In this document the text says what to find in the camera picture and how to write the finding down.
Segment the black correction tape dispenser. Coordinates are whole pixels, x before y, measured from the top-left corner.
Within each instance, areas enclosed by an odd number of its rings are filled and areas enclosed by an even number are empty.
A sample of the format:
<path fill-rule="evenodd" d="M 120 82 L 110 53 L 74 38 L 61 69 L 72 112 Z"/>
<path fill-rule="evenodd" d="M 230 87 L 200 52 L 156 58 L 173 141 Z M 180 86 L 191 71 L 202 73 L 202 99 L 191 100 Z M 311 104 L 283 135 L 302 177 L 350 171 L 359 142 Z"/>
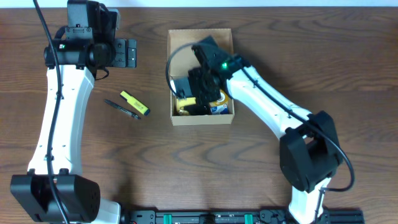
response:
<path fill-rule="evenodd" d="M 202 116 L 210 115 L 211 109 L 208 105 L 188 105 L 179 109 L 180 116 Z"/>

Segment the yellow sticky note pad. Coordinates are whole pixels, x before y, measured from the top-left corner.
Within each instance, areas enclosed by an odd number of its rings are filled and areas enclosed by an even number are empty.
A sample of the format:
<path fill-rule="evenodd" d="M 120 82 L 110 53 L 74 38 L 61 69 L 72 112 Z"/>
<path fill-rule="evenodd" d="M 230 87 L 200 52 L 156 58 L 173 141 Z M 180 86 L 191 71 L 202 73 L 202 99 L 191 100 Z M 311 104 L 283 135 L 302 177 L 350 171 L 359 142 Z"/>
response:
<path fill-rule="evenodd" d="M 190 97 L 190 98 L 185 98 L 185 99 L 176 99 L 175 103 L 175 108 L 179 116 L 189 116 L 190 113 L 188 112 L 185 107 L 195 105 L 196 104 L 196 98 L 195 97 Z"/>

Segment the yellow highlighter marker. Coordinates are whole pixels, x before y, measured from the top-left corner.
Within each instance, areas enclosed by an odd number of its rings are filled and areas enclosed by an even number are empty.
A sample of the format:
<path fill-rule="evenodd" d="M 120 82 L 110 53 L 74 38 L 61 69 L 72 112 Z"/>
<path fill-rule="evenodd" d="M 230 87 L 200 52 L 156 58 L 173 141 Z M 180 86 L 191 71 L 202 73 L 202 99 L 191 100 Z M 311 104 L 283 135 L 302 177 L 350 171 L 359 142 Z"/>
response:
<path fill-rule="evenodd" d="M 140 102 L 137 98 L 132 96 L 129 92 L 124 90 L 124 91 L 120 92 L 119 95 L 127 103 L 129 103 L 134 109 L 136 109 L 138 112 L 140 112 L 144 116 L 147 116 L 150 113 L 150 109 L 145 104 Z"/>

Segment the clear tape roll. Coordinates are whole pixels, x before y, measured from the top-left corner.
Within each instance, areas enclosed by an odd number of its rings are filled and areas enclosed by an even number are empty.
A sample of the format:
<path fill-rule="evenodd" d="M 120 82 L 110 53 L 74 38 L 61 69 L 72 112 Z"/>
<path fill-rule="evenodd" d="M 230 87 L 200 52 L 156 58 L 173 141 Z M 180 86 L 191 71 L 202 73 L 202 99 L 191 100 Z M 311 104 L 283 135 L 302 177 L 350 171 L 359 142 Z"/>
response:
<path fill-rule="evenodd" d="M 220 98 L 216 101 L 218 106 L 227 105 L 228 104 L 228 95 L 223 91 L 220 90 Z"/>

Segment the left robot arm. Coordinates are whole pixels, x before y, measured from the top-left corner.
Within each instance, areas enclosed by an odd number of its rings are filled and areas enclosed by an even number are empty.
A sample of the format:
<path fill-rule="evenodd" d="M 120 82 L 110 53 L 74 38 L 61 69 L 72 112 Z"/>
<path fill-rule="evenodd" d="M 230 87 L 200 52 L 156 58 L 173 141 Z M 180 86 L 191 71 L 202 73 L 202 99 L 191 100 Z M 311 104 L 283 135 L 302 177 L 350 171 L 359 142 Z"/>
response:
<path fill-rule="evenodd" d="M 67 25 L 44 50 L 47 100 L 39 141 L 25 174 L 10 191 L 35 222 L 131 223 L 120 203 L 103 199 L 82 175 L 85 111 L 99 71 L 134 68 L 136 41 L 118 39 L 120 15 L 97 1 L 68 1 Z"/>

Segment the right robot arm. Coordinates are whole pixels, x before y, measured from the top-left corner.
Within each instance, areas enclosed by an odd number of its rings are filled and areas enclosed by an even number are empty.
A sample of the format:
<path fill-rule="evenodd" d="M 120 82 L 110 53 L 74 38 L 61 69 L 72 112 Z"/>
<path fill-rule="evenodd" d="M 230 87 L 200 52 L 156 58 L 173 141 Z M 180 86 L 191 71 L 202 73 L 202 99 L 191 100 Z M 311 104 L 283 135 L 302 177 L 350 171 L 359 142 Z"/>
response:
<path fill-rule="evenodd" d="M 323 194 L 343 162 L 333 119 L 311 113 L 275 90 L 242 56 L 220 49 L 211 36 L 192 45 L 200 66 L 189 71 L 191 93 L 200 103 L 223 90 L 247 106 L 279 140 L 280 169 L 292 185 L 289 213 L 298 223 L 322 214 Z"/>

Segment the black ballpoint pen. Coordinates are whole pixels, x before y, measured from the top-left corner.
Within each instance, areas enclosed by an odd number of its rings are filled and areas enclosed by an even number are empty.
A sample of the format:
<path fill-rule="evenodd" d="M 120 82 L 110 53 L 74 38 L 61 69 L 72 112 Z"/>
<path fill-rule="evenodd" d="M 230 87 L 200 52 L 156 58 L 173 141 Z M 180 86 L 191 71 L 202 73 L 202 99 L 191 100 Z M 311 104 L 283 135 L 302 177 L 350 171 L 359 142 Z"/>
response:
<path fill-rule="evenodd" d="M 118 104 L 115 103 L 115 102 L 112 102 L 112 101 L 107 100 L 107 99 L 104 99 L 104 102 L 105 102 L 106 104 L 112 106 L 113 108 L 115 108 L 115 109 L 117 109 L 117 110 L 119 110 L 119 111 L 122 111 L 123 113 L 127 114 L 128 116 L 130 116 L 130 117 L 132 117 L 132 118 L 134 118 L 134 119 L 141 119 L 136 113 L 134 113 L 134 112 L 132 112 L 132 111 L 130 111 L 130 110 L 127 110 L 127 109 L 123 108 L 122 106 L 118 105 Z"/>

